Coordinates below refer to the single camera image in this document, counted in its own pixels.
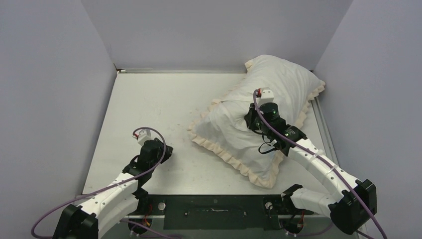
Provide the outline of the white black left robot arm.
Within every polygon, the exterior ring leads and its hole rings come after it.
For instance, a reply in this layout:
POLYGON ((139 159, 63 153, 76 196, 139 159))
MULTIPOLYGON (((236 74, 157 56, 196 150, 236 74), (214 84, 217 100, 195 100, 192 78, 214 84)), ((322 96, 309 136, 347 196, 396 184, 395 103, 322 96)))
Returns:
POLYGON ((148 192, 142 186, 152 177, 154 166, 165 162, 173 148, 159 139, 143 143, 108 189, 95 193, 81 204, 68 205, 56 226, 55 239, 100 239, 130 213, 148 209, 148 192))

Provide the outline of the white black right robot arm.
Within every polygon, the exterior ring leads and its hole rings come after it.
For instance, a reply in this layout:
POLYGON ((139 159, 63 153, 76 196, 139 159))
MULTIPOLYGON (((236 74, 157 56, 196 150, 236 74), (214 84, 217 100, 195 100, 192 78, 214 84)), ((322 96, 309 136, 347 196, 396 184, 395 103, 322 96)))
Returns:
POLYGON ((375 185, 348 174, 327 158, 300 129, 278 114, 277 104, 265 103, 257 110, 250 104, 244 117, 247 128, 269 140, 273 150, 303 166, 327 190, 319 193, 295 184, 282 193, 287 213, 312 211, 331 219, 343 233, 351 235, 377 213, 375 185))

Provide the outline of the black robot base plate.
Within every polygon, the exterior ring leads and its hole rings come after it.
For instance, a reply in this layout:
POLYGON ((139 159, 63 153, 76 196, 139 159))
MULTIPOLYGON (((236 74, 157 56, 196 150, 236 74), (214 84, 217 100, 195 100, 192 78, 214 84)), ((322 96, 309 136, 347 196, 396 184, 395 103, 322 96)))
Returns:
POLYGON ((274 231, 304 227, 310 211, 287 209, 281 195, 149 195, 130 213, 138 222, 161 218, 166 230, 274 231))

